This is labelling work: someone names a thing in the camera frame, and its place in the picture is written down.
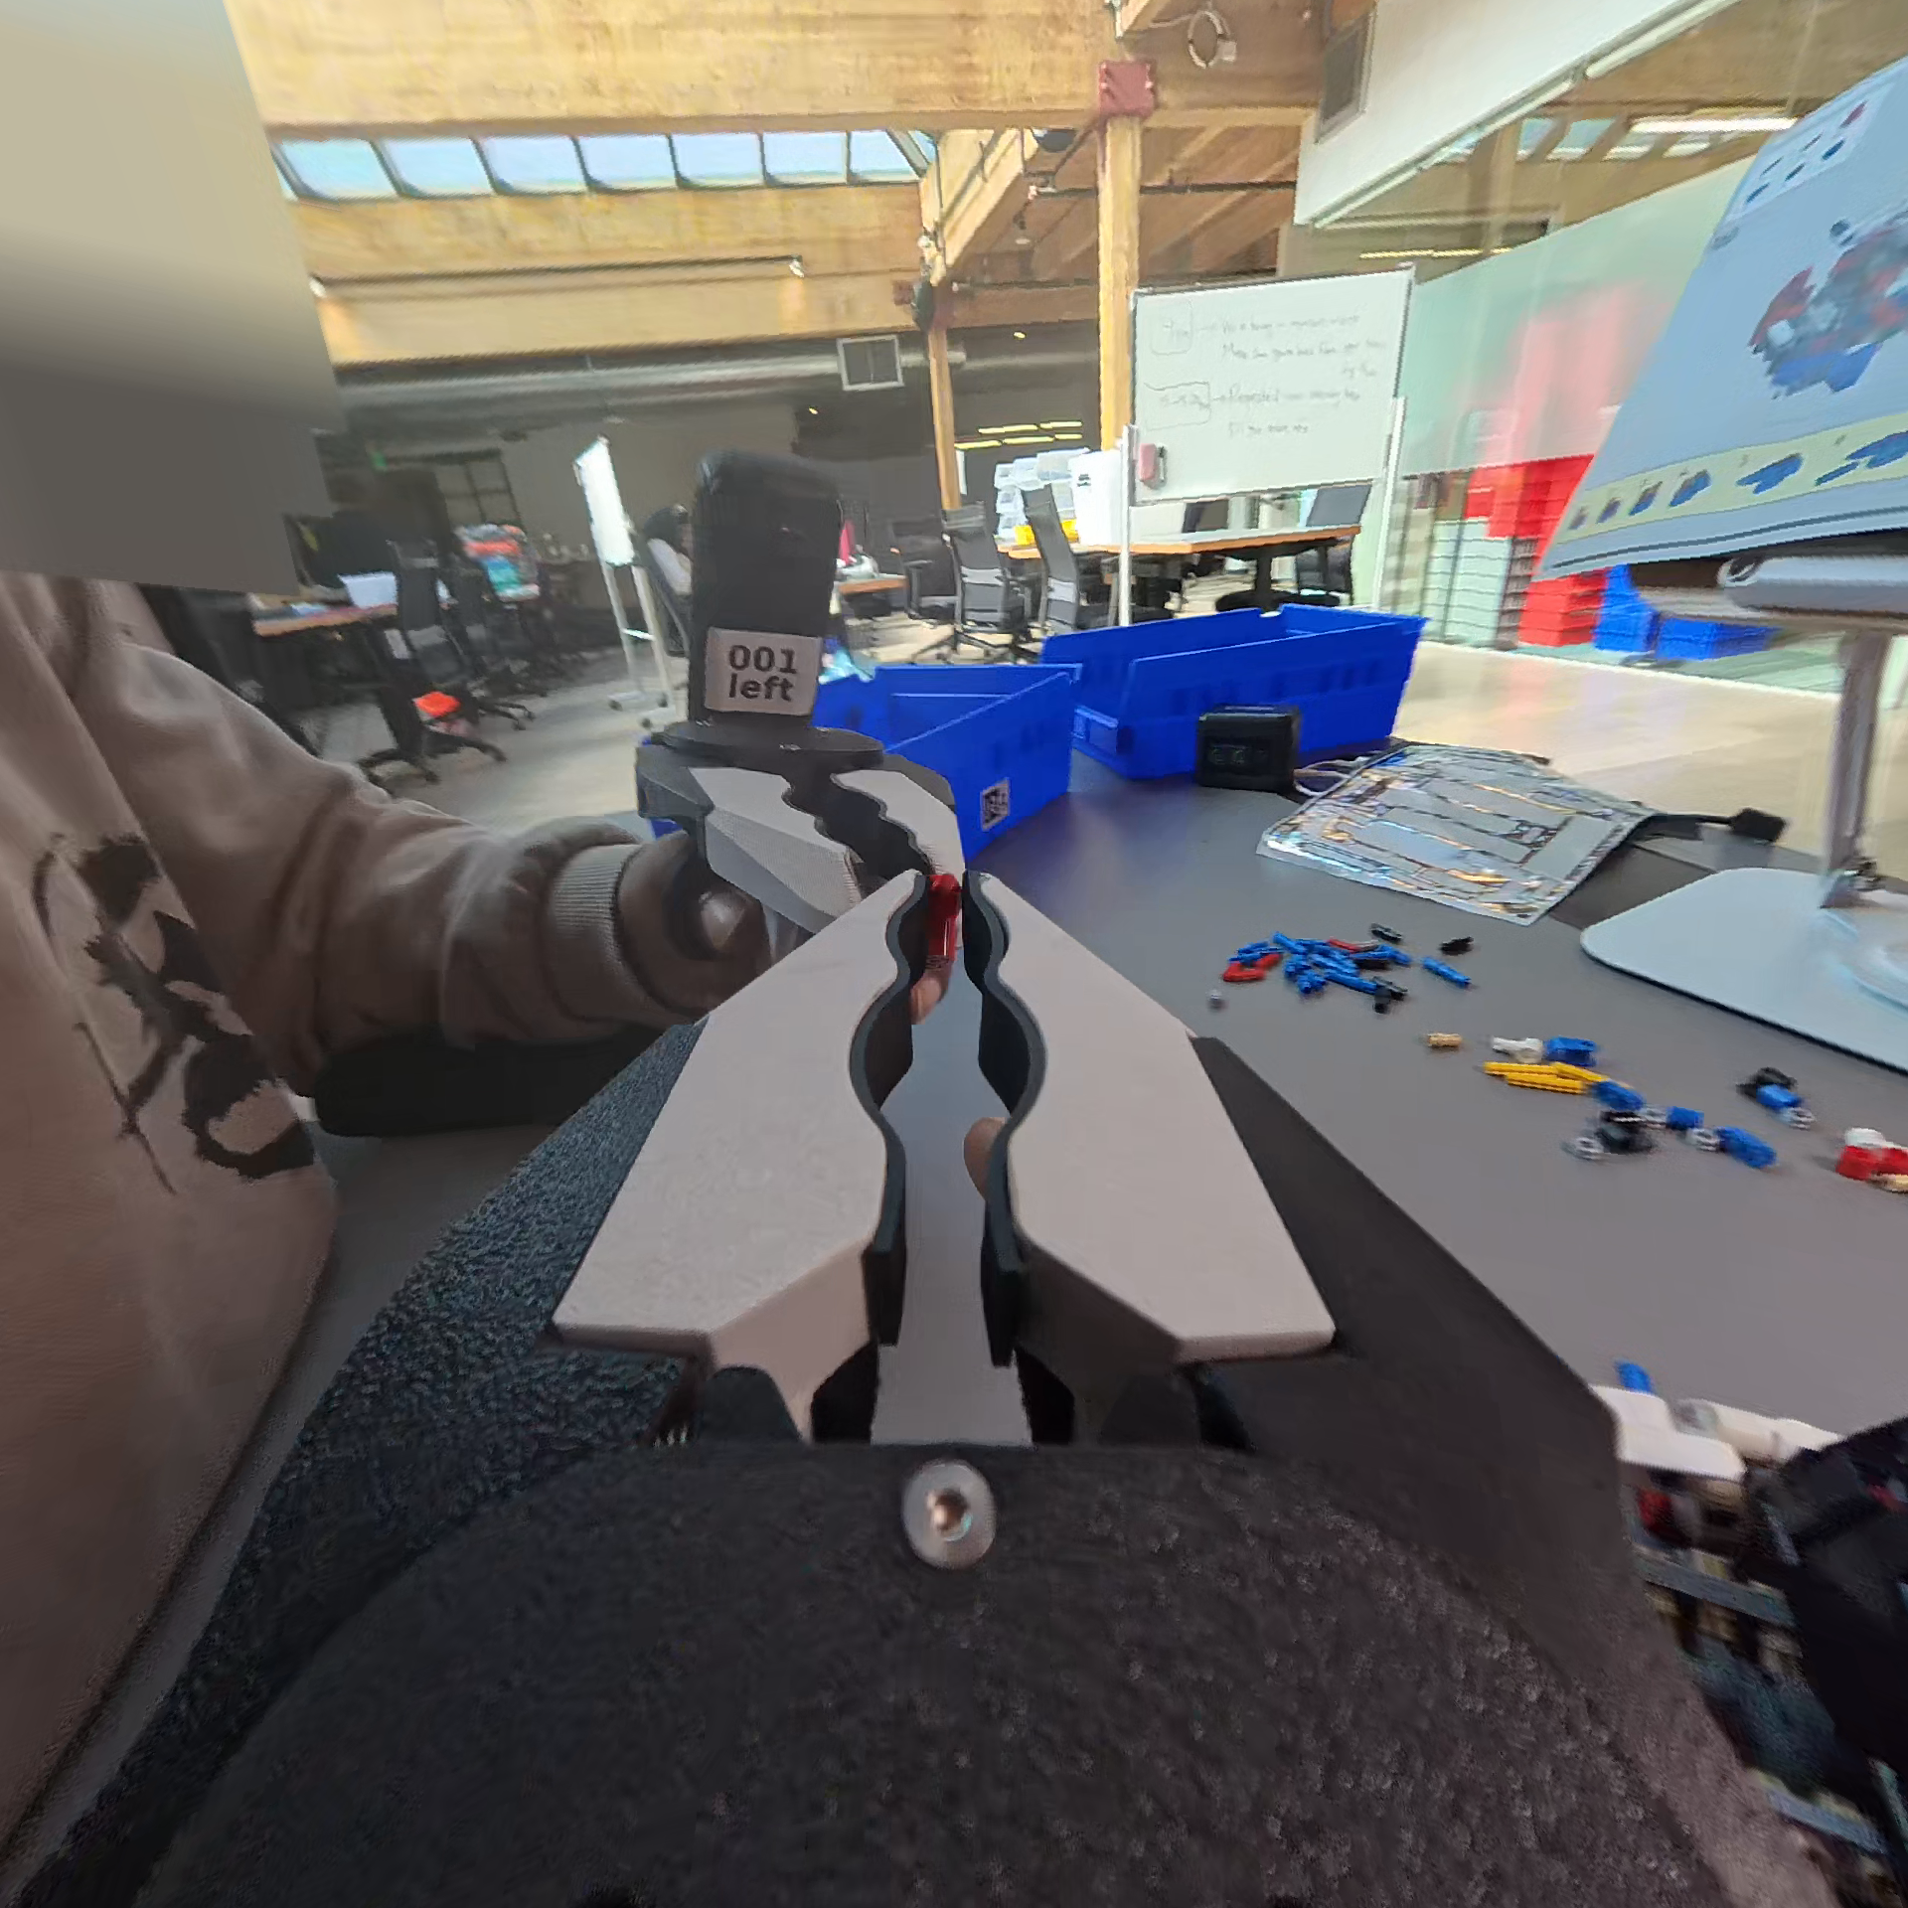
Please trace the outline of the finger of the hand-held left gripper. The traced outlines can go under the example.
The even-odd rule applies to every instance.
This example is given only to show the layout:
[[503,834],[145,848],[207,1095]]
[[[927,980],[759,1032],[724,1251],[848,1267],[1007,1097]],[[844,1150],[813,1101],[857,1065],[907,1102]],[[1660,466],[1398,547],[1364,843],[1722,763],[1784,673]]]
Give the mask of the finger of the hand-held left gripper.
[[684,792],[703,801],[698,839],[707,869],[763,912],[774,968],[866,901],[857,849],[800,809],[784,778],[693,767]]
[[844,843],[871,883],[923,869],[968,876],[951,786],[916,763],[876,763],[832,775],[827,834]]

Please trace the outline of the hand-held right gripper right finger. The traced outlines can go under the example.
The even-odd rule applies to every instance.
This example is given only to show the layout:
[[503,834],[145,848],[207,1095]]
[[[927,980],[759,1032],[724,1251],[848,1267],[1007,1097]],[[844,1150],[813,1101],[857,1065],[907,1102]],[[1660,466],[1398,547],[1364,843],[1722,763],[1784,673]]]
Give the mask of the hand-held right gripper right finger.
[[968,876],[965,955],[1013,1180],[983,1201],[983,1327],[1032,1439],[1098,1439],[1132,1381],[1325,1352],[1193,1032],[1001,876]]

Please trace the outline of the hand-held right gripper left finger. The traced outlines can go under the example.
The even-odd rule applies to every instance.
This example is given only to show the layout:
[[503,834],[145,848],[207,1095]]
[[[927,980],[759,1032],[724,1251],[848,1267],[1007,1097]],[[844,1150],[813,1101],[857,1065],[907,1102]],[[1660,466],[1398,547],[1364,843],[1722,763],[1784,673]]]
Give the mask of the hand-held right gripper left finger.
[[871,1439],[907,1305],[927,880],[899,874],[715,1008],[552,1314],[565,1349],[774,1378],[802,1439]]

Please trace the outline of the person's left forearm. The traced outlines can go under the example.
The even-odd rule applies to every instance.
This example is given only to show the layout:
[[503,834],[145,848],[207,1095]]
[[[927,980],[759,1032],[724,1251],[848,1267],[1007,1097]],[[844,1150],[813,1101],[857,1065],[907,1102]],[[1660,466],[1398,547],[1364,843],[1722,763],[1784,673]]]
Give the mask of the person's left forearm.
[[388,1036],[570,1042],[661,1008],[619,924],[638,848],[611,823],[500,837],[291,746],[243,792],[262,805],[212,849],[192,912],[291,1086]]

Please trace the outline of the grey desk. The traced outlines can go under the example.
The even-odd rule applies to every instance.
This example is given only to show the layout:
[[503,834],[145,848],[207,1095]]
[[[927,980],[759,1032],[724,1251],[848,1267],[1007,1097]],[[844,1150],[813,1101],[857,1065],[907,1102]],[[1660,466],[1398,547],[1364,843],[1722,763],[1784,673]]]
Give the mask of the grey desk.
[[902,1558],[893,1455],[740,1406],[655,1456],[670,1381],[531,1312],[687,1050],[441,1244],[214,1535],[319,1342],[311,1150],[300,1327],[135,1643],[188,1659],[4,1904],[1833,1904],[1647,1602],[1602,1406],[1241,1065],[1350,1346],[1225,1378],[1220,1444],[1007,1452],[972,1573]]

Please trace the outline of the person's left hand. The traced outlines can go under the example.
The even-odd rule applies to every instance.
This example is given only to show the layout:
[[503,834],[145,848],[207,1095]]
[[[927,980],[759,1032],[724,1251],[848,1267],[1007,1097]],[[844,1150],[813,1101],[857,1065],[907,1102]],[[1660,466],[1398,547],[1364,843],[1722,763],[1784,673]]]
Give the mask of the person's left hand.
[[763,901],[718,876],[684,830],[629,854],[614,929],[633,980],[674,1022],[715,1011],[774,968]]

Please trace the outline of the blue bin with tag sticker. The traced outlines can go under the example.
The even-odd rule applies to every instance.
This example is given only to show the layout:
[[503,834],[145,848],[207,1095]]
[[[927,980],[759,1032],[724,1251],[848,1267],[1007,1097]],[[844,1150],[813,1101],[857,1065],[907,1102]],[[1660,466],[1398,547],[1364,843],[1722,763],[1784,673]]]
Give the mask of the blue bin with tag sticker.
[[1071,790],[1079,675],[1069,666],[881,666],[819,687],[815,724],[876,739],[940,775],[968,857]]

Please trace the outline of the white flipchart stand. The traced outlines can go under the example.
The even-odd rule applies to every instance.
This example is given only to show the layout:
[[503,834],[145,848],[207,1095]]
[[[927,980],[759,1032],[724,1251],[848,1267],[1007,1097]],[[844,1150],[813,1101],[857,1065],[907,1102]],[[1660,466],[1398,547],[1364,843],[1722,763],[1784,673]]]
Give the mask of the white flipchart stand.
[[674,719],[674,685],[670,678],[654,584],[642,567],[642,553],[635,547],[633,518],[616,487],[607,436],[598,436],[574,457],[574,476],[627,668],[627,685],[611,695],[611,708],[633,713],[635,727],[654,732]]

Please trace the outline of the wooden support column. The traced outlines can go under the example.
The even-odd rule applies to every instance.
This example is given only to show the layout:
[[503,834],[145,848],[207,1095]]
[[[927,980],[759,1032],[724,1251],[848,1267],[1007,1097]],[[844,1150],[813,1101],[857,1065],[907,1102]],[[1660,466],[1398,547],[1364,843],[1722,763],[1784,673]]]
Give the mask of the wooden support column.
[[951,389],[951,347],[947,328],[936,322],[924,330],[924,369],[927,369],[927,412],[936,424],[936,469],[937,469],[937,505],[954,514],[965,505],[965,475],[958,445],[958,401]]
[[1139,288],[1141,131],[1154,110],[1148,62],[1105,62],[1093,125],[1093,244],[1100,339],[1100,445],[1132,424],[1132,300]]

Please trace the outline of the stack of clear storage boxes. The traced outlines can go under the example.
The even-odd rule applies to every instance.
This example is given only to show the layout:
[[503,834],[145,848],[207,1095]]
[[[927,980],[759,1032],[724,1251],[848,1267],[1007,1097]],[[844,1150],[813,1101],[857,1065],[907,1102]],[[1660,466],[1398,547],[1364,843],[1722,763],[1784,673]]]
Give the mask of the stack of clear storage boxes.
[[1120,452],[1038,449],[994,463],[994,540],[1032,547],[1032,503],[1051,505],[1071,544],[1114,547],[1120,540]]

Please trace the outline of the pile of blue toy pins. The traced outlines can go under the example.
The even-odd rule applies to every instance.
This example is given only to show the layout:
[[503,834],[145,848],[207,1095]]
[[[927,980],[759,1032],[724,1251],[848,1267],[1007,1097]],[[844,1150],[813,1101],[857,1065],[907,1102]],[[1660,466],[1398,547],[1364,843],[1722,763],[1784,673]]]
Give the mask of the pile of blue toy pins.
[[1393,924],[1371,924],[1364,936],[1267,936],[1230,950],[1217,987],[1245,989],[1280,980],[1299,999],[1344,993],[1372,1015],[1397,1015],[1428,982],[1430,989],[1475,989],[1475,972],[1460,965],[1475,950],[1471,939],[1451,939],[1438,949],[1417,949]]

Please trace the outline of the small black display box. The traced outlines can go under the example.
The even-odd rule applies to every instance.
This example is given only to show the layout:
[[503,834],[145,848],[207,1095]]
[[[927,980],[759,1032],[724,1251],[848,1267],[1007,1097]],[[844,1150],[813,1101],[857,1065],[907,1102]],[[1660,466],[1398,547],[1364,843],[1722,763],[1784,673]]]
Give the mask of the small black display box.
[[1220,704],[1197,717],[1193,782],[1201,790],[1296,794],[1303,708]]

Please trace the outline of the blue plastic bin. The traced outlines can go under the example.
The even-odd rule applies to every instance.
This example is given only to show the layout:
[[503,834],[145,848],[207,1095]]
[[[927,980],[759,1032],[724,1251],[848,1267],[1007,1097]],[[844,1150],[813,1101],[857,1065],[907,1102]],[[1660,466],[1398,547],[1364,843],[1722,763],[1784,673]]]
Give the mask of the blue plastic bin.
[[1124,778],[1175,778],[1225,704],[1299,711],[1303,754],[1388,739],[1422,632],[1422,616],[1359,608],[1230,609],[1057,632],[1038,663],[1074,678],[1074,751]]

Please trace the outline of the wooden office table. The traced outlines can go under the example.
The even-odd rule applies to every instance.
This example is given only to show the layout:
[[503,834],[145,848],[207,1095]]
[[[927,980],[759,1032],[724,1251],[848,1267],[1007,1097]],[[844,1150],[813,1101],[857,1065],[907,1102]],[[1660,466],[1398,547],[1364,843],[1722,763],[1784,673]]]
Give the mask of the wooden office table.
[[1253,558],[1253,584],[1251,601],[1260,609],[1277,609],[1292,594],[1277,592],[1272,565],[1277,558],[1299,558],[1299,555],[1332,555],[1350,553],[1356,542],[1356,529],[1292,529],[1292,531],[1243,531],[1243,535],[1172,535],[1172,540],[1135,540],[1132,544],[1069,544],[1071,555],[1084,565],[1093,579],[1114,579],[1120,562],[1128,565],[1132,574],[1139,570],[1175,570],[1184,574],[1201,558]]
[[269,711],[329,758],[380,751],[372,636],[380,616],[350,602],[246,596],[251,663]]

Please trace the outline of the clear plastic bag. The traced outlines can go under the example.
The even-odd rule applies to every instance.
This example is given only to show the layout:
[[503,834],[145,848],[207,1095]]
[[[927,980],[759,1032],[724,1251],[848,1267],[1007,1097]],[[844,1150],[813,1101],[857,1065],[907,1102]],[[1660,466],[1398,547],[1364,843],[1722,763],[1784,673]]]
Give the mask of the clear plastic bag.
[[1546,917],[1652,816],[1536,755],[1451,744],[1327,758],[1299,790],[1264,861],[1506,924]]

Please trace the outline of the whiteboard on stand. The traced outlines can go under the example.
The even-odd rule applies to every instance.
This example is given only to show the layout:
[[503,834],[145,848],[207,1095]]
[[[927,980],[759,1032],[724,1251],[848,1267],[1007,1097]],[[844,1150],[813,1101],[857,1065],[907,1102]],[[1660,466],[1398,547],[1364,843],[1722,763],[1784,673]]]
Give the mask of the whiteboard on stand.
[[[1364,489],[1388,509],[1402,449],[1402,357],[1416,270],[1220,278],[1132,300],[1132,424],[1120,452],[1120,540],[1141,495],[1208,503]],[[1139,489],[1132,441],[1167,452],[1167,482]],[[1118,567],[1118,625],[1132,570]]]

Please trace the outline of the person's beige sweatshirt torso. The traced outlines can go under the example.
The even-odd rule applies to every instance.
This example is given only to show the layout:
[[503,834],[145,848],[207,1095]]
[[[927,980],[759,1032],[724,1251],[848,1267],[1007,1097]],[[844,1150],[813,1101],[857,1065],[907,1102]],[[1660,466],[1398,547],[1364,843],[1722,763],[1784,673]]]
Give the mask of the person's beige sweatshirt torso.
[[4,1830],[229,1487],[329,1218],[283,1076],[346,778],[4,574]]

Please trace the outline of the white booklet stand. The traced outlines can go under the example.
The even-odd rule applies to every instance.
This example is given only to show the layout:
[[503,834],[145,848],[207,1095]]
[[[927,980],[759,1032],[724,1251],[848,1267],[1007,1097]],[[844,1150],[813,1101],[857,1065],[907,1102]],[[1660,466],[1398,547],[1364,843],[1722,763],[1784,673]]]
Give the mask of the white booklet stand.
[[1906,638],[1906,531],[1652,562],[1635,584],[1661,609],[1837,638],[1828,834],[1819,874],[1708,874],[1584,929],[1587,956],[1903,1073],[1906,893],[1870,854],[1870,792],[1889,657]]

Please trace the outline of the stacked red and blue crates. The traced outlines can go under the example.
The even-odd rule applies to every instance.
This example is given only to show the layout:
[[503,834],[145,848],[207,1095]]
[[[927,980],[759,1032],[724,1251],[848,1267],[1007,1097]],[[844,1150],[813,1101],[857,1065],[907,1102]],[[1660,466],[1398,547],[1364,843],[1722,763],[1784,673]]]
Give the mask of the stacked red and blue crates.
[[1468,518],[1513,544],[1513,638],[1524,650],[1597,650],[1611,658],[1718,663],[1771,645],[1768,629],[1668,616],[1641,601],[1625,567],[1539,582],[1536,567],[1557,531],[1595,453],[1482,463],[1468,482]]

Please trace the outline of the toy instruction booklet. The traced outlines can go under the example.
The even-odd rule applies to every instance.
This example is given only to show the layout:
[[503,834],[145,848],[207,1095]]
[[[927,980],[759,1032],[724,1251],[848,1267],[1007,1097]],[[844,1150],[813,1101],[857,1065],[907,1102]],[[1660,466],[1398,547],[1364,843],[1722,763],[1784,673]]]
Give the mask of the toy instruction booklet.
[[1539,579],[1906,529],[1906,62],[1744,171]]

